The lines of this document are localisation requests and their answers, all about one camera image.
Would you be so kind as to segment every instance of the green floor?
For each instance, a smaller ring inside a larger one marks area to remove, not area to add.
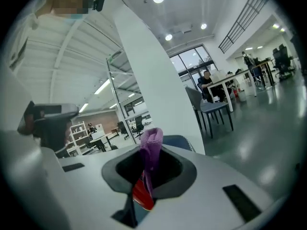
[[[290,192],[305,158],[307,91],[303,78],[277,83],[275,87],[247,96],[245,103],[233,100],[231,131],[212,120],[213,139],[204,131],[206,155],[222,160],[243,173],[274,199]]]

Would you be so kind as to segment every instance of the chair leg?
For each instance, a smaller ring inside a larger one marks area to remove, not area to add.
[[[217,119],[217,116],[216,116],[216,113],[215,113],[215,112],[214,112],[214,116],[215,116],[215,119],[216,119],[217,124],[219,124],[219,120]]]
[[[206,114],[206,115],[207,115],[207,119],[208,119],[208,123],[209,123],[210,135],[211,135],[211,138],[213,138],[212,127],[211,127],[211,121],[210,121],[210,118],[209,118],[209,114]]]
[[[202,117],[203,125],[205,125],[205,130],[207,130],[207,127],[206,127],[206,122],[205,122],[205,119],[203,118],[203,114],[202,114],[202,112],[201,112],[201,117]]]
[[[223,117],[222,117],[222,114],[221,114],[221,110],[220,110],[220,109],[219,109],[219,114],[220,114],[220,117],[221,117],[222,123],[223,123],[223,125],[224,125],[225,123],[224,123],[224,120],[223,120]]]
[[[227,114],[228,114],[228,117],[229,117],[229,122],[230,122],[231,129],[232,129],[232,131],[234,131],[234,126],[232,124],[231,115],[230,115],[230,111],[229,111],[229,107],[228,106],[226,106],[226,110],[227,110]]]
[[[195,110],[195,115],[196,115],[197,122],[198,122],[198,124],[199,124],[200,128],[202,129],[202,127],[201,127],[201,120],[200,120],[200,116],[198,115],[198,111],[197,111],[197,110]]]

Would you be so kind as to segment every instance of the rolled purple towel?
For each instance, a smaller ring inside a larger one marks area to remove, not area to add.
[[[144,131],[141,136],[140,154],[144,164],[143,182],[145,188],[152,196],[152,178],[158,171],[159,156],[163,142],[163,131],[160,128],[152,128]]]

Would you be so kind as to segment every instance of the black metal railing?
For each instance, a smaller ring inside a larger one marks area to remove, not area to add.
[[[267,3],[267,1],[268,0],[247,0],[236,22],[231,27],[227,36],[219,45],[219,48],[224,54],[230,48],[230,46],[234,44],[235,41],[248,28],[250,23],[259,14],[259,12],[263,8],[263,6]]]

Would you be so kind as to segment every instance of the brown wall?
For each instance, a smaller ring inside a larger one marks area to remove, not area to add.
[[[111,133],[111,130],[117,127],[118,117],[116,112],[100,113],[91,116],[77,117],[73,121],[73,125],[78,124],[78,122],[85,123],[86,128],[88,128],[88,123],[95,125],[102,124],[105,134]]]

